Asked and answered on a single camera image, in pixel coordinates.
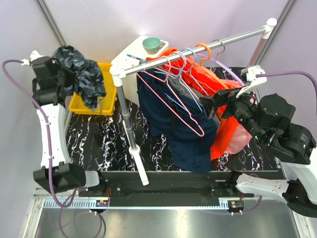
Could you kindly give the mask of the dark patterned shorts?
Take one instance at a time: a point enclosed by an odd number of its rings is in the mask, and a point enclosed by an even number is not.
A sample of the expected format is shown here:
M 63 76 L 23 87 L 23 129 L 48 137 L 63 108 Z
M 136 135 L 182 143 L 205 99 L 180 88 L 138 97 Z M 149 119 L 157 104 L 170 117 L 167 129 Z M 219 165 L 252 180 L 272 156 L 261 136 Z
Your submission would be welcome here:
M 97 98 L 106 96 L 104 78 L 98 63 L 86 59 L 71 45 L 56 49 L 52 58 L 57 59 L 61 65 L 75 73 L 74 79 L 68 80 L 65 84 L 66 95 L 72 96 L 76 93 L 81 96 L 86 107 L 92 111 L 96 110 Z

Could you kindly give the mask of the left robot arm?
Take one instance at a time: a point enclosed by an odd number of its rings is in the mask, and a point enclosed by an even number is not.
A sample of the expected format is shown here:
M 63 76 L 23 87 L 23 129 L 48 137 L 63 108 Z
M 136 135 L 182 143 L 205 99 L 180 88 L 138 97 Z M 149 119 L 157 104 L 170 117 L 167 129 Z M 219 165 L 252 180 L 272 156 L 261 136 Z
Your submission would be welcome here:
M 49 193 L 89 187 L 95 196 L 104 195 L 107 184 L 101 181 L 99 173 L 71 163 L 66 146 L 64 86 L 74 81 L 75 72 L 49 56 L 32 57 L 30 63 L 36 75 L 32 98 L 36 102 L 43 146 L 40 169 L 33 172 L 34 181 Z

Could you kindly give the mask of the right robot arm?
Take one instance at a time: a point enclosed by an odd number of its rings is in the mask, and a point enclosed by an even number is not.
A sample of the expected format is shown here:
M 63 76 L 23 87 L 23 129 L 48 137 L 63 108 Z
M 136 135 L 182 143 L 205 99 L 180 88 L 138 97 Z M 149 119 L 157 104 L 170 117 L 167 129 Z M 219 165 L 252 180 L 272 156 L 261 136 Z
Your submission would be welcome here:
M 238 95 L 237 89 L 218 91 L 200 101 L 209 115 L 224 106 L 222 116 L 233 117 L 257 144 L 265 145 L 281 164 L 287 165 L 295 179 L 270 180 L 232 171 L 224 183 L 229 196 L 254 194 L 273 198 L 292 211 L 317 216 L 317 143 L 304 126 L 292 123 L 296 108 L 271 94 L 256 101 L 252 93 Z

